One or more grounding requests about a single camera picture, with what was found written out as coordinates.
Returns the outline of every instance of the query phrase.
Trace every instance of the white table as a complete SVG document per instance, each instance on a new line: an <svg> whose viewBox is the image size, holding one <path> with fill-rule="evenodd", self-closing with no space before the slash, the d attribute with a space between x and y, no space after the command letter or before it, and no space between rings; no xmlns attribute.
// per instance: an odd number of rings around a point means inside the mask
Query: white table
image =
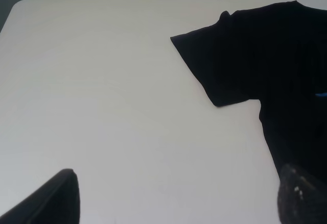
<svg viewBox="0 0 327 224"><path fill-rule="evenodd" d="M0 214L73 168L81 224L279 223L259 101L214 107L170 36L284 1L16 4L0 34Z"/></svg>

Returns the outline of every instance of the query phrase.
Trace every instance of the black object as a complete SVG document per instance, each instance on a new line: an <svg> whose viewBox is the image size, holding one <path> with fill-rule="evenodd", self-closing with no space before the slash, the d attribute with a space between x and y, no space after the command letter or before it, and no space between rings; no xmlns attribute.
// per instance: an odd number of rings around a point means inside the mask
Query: black object
<svg viewBox="0 0 327 224"><path fill-rule="evenodd" d="M16 207L0 224L78 224L80 195L77 176L63 169Z"/></svg>
<svg viewBox="0 0 327 224"><path fill-rule="evenodd" d="M261 102L260 120L280 174L294 163L327 183L327 11L295 2L223 12L171 38L216 106Z"/></svg>
<svg viewBox="0 0 327 224"><path fill-rule="evenodd" d="M327 186L299 167L283 167L277 203L282 224L327 223Z"/></svg>

